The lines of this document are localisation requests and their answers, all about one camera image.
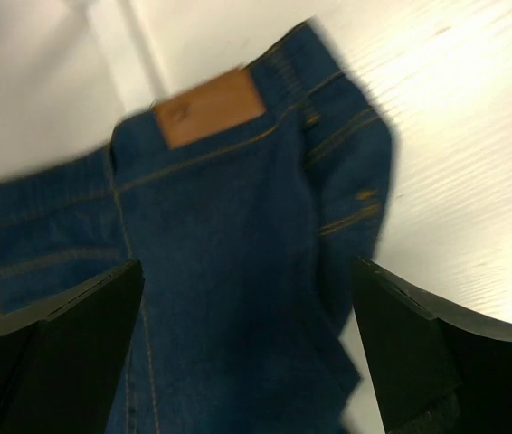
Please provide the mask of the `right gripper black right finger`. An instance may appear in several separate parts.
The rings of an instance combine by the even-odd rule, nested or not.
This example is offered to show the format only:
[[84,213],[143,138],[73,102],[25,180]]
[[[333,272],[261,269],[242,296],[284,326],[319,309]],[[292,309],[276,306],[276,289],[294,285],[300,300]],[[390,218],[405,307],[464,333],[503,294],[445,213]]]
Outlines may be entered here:
[[387,433],[512,433],[512,324],[352,264],[353,305]]

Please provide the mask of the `dark blue denim trousers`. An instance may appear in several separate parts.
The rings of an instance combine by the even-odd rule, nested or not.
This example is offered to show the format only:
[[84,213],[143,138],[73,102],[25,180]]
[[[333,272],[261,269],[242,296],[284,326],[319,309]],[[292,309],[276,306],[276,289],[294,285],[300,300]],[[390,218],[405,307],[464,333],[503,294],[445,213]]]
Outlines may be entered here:
[[0,314],[138,259],[110,433],[340,433],[339,336],[375,252],[392,133],[311,22],[243,71],[256,118],[179,146],[148,109],[0,184]]

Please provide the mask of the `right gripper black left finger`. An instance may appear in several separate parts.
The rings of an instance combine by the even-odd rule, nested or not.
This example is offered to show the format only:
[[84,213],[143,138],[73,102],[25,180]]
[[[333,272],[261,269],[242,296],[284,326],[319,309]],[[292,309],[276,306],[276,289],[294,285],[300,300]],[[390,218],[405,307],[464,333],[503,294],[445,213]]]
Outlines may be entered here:
[[139,261],[0,316],[0,433],[102,433],[144,278]]

